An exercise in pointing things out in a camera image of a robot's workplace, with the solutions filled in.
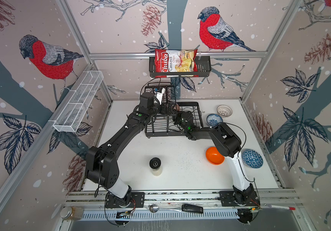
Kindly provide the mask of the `black wire dish rack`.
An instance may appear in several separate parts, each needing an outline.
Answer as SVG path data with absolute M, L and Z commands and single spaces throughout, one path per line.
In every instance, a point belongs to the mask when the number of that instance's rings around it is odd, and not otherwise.
M 203 126 L 202 113 L 197 102 L 181 102 L 176 99 L 176 89 L 170 82 L 164 83 L 148 83 L 145 87 L 146 92 L 154 93 L 154 88 L 164 87 L 165 94 L 162 103 L 173 102 L 178 104 L 181 111 L 190 111 L 193 114 L 194 126 L 201 128 Z M 166 137 L 166 136 L 184 136 L 184 129 L 191 129 L 192 127 L 180 127 L 174 124 L 173 118 L 179 111 L 175 111 L 172 115 L 157 114 L 152 118 L 151 122 L 145 128 L 145 135 L 151 137 Z

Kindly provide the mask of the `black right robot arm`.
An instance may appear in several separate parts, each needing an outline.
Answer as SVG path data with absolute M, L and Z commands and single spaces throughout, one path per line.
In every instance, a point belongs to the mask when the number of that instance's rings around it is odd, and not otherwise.
M 178 112 L 174 118 L 174 124 L 182 128 L 184 135 L 192 140 L 210 139 L 217 151 L 225 157 L 229 165 L 233 179 L 234 201 L 245 206 L 252 202 L 260 206 L 260 198 L 254 189 L 253 181 L 246 177 L 242 166 L 241 149 L 242 142 L 238 135 L 225 122 L 212 127 L 200 127 L 194 124 L 192 112 Z

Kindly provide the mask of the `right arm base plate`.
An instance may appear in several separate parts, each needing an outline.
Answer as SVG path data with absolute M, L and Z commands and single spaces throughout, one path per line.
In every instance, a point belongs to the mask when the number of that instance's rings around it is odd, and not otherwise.
M 256 192 L 235 193 L 234 191 L 220 191 L 218 198 L 223 207 L 258 207 L 260 200 Z

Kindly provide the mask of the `orange plastic bowl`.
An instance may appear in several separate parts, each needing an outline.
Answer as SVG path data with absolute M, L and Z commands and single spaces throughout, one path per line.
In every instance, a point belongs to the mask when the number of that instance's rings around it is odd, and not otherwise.
M 206 158 L 213 165 L 220 165 L 224 162 L 225 157 L 219 153 L 216 147 L 209 147 L 206 151 Z

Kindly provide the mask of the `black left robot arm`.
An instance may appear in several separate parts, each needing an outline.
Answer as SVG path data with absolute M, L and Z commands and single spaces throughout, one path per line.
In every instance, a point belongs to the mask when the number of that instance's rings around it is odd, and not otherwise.
M 85 178 L 112 193 L 120 204 L 130 204 L 131 187 L 119 177 L 117 160 L 131 140 L 160 115 L 171 115 L 172 102 L 163 103 L 151 92 L 140 96 L 140 103 L 127 115 L 121 129 L 100 147 L 91 147 L 86 154 Z

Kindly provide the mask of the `blue geometric patterned bowl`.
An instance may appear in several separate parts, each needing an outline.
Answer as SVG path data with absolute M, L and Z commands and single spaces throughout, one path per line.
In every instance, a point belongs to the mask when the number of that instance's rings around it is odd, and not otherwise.
M 264 164 L 262 156 L 255 150 L 246 149 L 242 152 L 242 160 L 250 168 L 261 168 Z

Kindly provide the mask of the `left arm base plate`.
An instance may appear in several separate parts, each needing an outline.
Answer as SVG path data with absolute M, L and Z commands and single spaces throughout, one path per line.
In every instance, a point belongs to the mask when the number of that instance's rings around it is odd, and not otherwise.
M 108 193 L 105 200 L 106 208 L 143 208 L 144 206 L 144 192 L 127 193 L 124 198 Z

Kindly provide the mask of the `red patterned bowl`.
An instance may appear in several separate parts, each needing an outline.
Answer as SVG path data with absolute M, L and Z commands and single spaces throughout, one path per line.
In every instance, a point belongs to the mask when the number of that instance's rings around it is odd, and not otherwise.
M 175 105 L 175 110 L 176 111 L 180 111 L 181 110 L 181 108 L 180 108 L 180 106 L 178 104 Z

